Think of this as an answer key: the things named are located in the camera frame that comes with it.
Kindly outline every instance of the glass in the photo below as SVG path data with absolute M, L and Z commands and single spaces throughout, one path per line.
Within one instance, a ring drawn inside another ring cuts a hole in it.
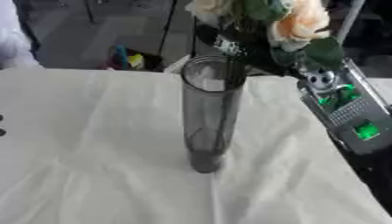
M 185 64 L 181 76 L 191 166 L 197 172 L 216 172 L 235 129 L 244 66 L 222 55 L 200 56 Z

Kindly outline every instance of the floor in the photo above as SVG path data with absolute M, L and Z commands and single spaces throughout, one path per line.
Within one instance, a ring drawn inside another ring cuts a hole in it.
M 93 3 L 95 24 L 90 24 L 82 1 L 32 0 L 32 29 L 42 46 L 38 59 L 45 67 L 99 68 L 111 46 L 158 54 L 172 0 L 109 0 Z M 178 0 L 162 57 L 164 65 L 189 53 L 191 14 L 185 11 L 190 0 Z

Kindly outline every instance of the white sleeve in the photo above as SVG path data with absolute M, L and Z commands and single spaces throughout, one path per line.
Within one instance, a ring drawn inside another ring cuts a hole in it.
M 31 43 L 20 28 L 12 0 L 0 0 L 0 64 L 2 67 L 38 66 Z

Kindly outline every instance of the flower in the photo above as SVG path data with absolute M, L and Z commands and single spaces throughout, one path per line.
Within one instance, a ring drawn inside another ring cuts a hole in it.
M 272 46 L 294 52 L 307 46 L 312 39 L 329 37 L 329 31 L 320 31 L 330 22 L 321 0 L 292 1 L 290 13 L 269 27 L 269 43 Z

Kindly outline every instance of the white tablecloth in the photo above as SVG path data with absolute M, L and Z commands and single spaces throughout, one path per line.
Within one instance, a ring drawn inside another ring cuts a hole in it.
M 392 91 L 387 89 L 387 98 Z M 217 175 L 187 162 L 166 73 L 0 73 L 1 224 L 376 224 L 391 219 L 299 100 L 250 78 Z

